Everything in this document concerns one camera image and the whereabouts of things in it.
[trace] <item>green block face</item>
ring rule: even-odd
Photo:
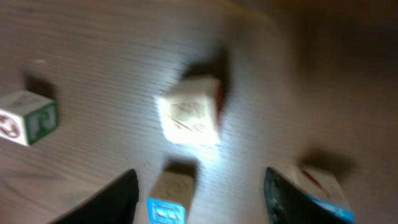
[[[51,103],[24,116],[29,145],[51,133],[58,126],[57,105]]]

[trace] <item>brown wooden surface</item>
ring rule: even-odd
[[[49,222],[128,168],[147,223],[170,157],[200,161],[189,223],[267,223],[264,168],[301,159],[331,165],[360,223],[396,223],[397,33],[274,16],[222,0],[1,1],[0,95],[48,88],[61,117],[32,147],[0,139],[1,223]],[[167,142],[154,96],[219,49],[222,144]]]

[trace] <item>table surface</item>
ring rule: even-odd
[[[60,114],[32,147],[0,139],[2,223],[49,222],[130,168],[147,223],[171,159],[198,161],[189,223],[267,223],[265,167],[302,161],[336,174],[360,223],[395,223],[398,35],[313,16],[223,0],[1,1],[0,94],[42,91]],[[174,145],[154,97],[201,66],[227,74],[221,144]]]

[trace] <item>red circle design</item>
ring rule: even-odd
[[[0,114],[0,132],[10,138],[18,138],[21,134],[18,124],[4,114]]]

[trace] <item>block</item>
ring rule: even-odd
[[[189,175],[163,172],[147,198],[149,220],[153,224],[184,224],[194,193]]]
[[[221,85],[213,77],[183,80],[158,99],[164,136],[176,144],[219,143]]]
[[[356,221],[340,184],[331,172],[301,165],[292,166],[290,176],[293,183],[319,206],[345,221]]]
[[[0,98],[0,137],[30,146],[58,126],[56,103],[20,90]]]

